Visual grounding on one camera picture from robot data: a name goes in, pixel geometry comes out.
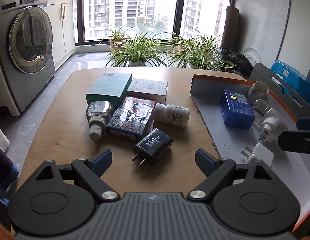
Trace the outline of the brown rolled mat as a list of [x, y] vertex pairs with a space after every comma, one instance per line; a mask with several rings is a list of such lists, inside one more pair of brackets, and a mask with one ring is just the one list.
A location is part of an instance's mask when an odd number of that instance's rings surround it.
[[226, 9], [226, 22], [224, 24], [224, 31], [220, 47], [227, 47], [230, 50], [235, 50], [238, 30], [239, 10], [236, 7], [229, 5]]

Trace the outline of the spider plant front left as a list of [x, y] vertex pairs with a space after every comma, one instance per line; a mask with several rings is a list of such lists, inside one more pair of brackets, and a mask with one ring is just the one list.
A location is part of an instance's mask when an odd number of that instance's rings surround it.
[[106, 66], [125, 67], [152, 66], [167, 67], [168, 43], [162, 38], [156, 38], [153, 34], [139, 34], [134, 38], [128, 38], [117, 45], [117, 49], [108, 54], [109, 60]]

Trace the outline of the blue plastic stool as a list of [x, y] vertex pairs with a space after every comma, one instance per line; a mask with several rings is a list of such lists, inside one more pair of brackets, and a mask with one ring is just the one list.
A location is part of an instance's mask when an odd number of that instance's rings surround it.
[[310, 105], [310, 81], [302, 73], [282, 61], [272, 64], [271, 71], [281, 77]]

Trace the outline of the white power adapter box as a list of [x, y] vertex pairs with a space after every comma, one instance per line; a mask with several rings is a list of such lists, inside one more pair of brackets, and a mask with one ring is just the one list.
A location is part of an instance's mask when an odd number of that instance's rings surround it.
[[126, 96], [152, 100], [156, 103], [165, 104], [168, 83], [163, 81], [153, 81], [144, 79], [132, 79]]

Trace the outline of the blue plastic case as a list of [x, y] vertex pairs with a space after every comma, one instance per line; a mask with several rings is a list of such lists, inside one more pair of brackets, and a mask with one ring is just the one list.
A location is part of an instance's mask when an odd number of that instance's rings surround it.
[[255, 120], [253, 110], [243, 94], [225, 89], [220, 105], [226, 126], [249, 130]]

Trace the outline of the spider plant front right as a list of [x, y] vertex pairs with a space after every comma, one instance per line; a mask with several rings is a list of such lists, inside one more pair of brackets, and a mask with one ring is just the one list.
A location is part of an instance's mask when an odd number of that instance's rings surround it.
[[208, 36], [200, 31], [192, 38], [175, 37], [167, 57], [169, 67], [195, 68], [203, 70], [225, 70], [235, 67], [231, 61], [222, 57], [220, 50], [221, 39], [219, 36]]

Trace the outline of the white oval plug-in socket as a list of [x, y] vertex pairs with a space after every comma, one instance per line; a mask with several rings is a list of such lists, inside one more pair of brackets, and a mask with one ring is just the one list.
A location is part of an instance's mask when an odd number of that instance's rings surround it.
[[248, 102], [253, 105], [256, 100], [262, 99], [268, 102], [269, 88], [262, 81], [255, 81], [247, 94]]

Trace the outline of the spider plant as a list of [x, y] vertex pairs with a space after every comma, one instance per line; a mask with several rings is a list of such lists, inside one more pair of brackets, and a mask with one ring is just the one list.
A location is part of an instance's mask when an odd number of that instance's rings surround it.
[[110, 50], [115, 51], [123, 48], [125, 40], [129, 38], [127, 34], [129, 28], [120, 27], [118, 29], [107, 29], [108, 35], [107, 39], [109, 39]]
[[203, 70], [225, 70], [235, 67], [231, 61], [222, 57], [220, 50], [221, 39], [219, 36], [208, 36], [200, 31], [192, 38], [175, 37], [167, 57], [169, 67], [195, 68]]
[[168, 43], [162, 38], [156, 38], [153, 34], [139, 34], [134, 38], [128, 38], [117, 45], [117, 49], [108, 54], [109, 60], [106, 66], [125, 67], [152, 66], [167, 67]]

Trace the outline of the teal cardboard box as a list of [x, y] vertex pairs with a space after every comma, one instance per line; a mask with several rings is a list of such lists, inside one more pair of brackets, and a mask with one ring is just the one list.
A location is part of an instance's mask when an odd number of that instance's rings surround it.
[[103, 73], [85, 94], [87, 104], [95, 101], [109, 101], [115, 111], [126, 97], [126, 91], [132, 79], [130, 73]]

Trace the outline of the grey washing machine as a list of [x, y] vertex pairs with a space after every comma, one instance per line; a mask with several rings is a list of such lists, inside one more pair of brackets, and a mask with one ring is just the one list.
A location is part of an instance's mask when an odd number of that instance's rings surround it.
[[0, 0], [0, 107], [19, 116], [54, 76], [47, 0]]

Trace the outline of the spider plant back left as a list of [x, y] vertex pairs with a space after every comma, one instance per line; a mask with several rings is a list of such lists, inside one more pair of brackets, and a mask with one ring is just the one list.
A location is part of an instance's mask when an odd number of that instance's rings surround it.
[[110, 50], [115, 51], [123, 48], [125, 40], [129, 38], [127, 34], [129, 28], [120, 27], [118, 29], [107, 29], [108, 35], [107, 39], [109, 39]]

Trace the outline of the white square charger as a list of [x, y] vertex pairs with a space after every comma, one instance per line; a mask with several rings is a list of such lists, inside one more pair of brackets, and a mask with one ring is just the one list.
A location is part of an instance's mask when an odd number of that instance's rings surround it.
[[251, 164], [254, 160], [262, 160], [268, 167], [272, 167], [274, 153], [261, 143], [257, 143], [254, 148], [244, 147], [241, 154], [246, 157], [245, 164]]

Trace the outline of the white fan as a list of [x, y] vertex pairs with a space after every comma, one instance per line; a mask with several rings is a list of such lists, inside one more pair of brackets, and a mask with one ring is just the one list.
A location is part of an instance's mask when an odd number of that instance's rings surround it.
[[252, 47], [245, 48], [242, 51], [242, 55], [248, 59], [252, 66], [255, 66], [257, 63], [262, 63], [262, 57], [260, 53]]

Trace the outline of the colourful card box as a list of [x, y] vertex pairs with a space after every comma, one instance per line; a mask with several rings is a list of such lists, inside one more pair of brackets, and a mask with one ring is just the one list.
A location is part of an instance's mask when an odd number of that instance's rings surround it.
[[109, 135], [141, 140], [152, 124], [155, 101], [127, 96], [106, 125]]

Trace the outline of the grey folding board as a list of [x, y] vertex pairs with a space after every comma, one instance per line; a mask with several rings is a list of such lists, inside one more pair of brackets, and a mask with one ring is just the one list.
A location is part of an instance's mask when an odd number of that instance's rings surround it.
[[262, 81], [296, 117], [310, 117], [310, 105], [283, 79], [261, 63], [251, 72], [249, 81]]

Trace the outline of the white pill bottle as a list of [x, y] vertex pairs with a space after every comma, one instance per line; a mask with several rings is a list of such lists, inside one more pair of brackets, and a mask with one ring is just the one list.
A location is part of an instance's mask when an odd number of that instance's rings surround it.
[[186, 127], [188, 125], [189, 116], [189, 108], [157, 103], [153, 117], [154, 121], [179, 127]]

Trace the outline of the black bag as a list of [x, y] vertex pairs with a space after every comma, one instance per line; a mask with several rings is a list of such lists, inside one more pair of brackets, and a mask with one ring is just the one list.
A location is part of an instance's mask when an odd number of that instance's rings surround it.
[[223, 47], [221, 52], [223, 61], [228, 61], [234, 64], [232, 68], [221, 68], [222, 71], [238, 74], [245, 79], [250, 77], [254, 67], [247, 57], [234, 50], [230, 50], [227, 47]]

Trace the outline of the cream cabinet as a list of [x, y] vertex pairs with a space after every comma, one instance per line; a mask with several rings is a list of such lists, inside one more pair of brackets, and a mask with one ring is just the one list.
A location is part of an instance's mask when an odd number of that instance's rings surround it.
[[47, 0], [47, 13], [52, 24], [52, 57], [58, 69], [75, 52], [73, 0]]

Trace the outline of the black power adapter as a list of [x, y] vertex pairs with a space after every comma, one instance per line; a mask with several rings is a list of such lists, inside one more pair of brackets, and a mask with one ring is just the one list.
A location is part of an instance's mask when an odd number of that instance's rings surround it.
[[132, 161], [140, 158], [143, 163], [155, 165], [164, 153], [171, 148], [173, 139], [161, 130], [154, 128], [141, 141], [134, 145]]

